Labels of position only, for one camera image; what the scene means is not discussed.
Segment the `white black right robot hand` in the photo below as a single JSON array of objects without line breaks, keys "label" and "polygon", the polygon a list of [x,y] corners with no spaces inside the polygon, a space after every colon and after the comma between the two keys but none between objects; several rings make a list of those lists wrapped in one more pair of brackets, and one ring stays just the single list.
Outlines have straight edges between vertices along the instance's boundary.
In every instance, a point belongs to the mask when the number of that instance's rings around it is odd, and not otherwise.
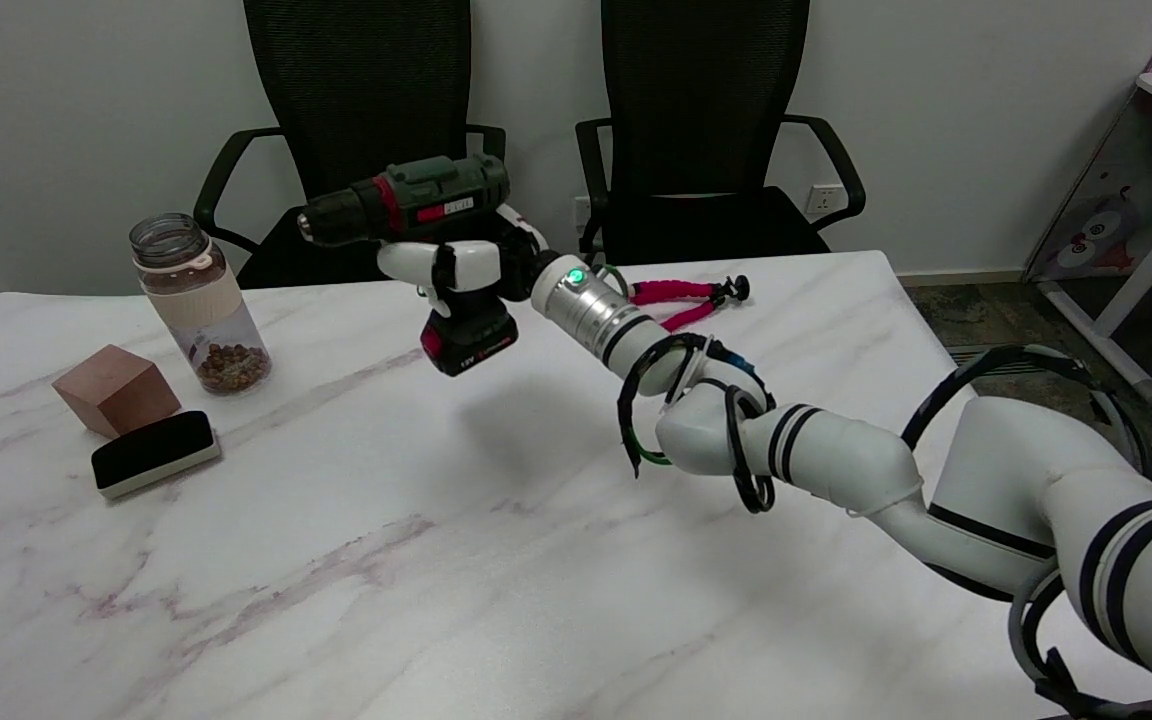
[{"label": "white black right robot hand", "polygon": [[531,291],[529,274],[536,256],[550,251],[544,234],[509,205],[483,217],[488,237],[431,243],[384,242],[376,252],[378,268],[393,281],[411,285],[435,314],[449,318],[450,301],[473,291],[517,302]]}]

